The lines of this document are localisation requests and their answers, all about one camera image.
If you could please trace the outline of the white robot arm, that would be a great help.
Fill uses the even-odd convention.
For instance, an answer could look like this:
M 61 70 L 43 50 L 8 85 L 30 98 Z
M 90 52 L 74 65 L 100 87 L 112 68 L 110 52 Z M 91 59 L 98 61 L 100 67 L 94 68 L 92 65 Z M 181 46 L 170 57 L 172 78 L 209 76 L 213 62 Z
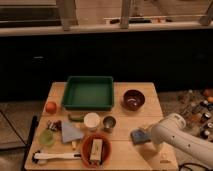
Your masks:
M 157 152 L 167 143 L 213 169 L 213 143 L 185 133 L 185 127 L 185 119 L 177 113 L 172 113 L 159 122 L 143 125 L 140 130 L 148 136 Z

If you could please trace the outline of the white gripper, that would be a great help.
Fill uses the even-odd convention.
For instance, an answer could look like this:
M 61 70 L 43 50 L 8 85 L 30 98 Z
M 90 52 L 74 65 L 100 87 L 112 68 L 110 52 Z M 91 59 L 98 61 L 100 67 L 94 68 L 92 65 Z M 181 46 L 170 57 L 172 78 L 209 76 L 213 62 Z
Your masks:
M 157 142 L 157 139 L 154 137 L 154 134 L 152 133 L 152 128 L 153 124 L 142 125 L 139 127 L 139 130 L 144 132 L 148 136 L 150 142 L 153 144 L 155 151 L 159 153 L 162 150 L 163 144 Z

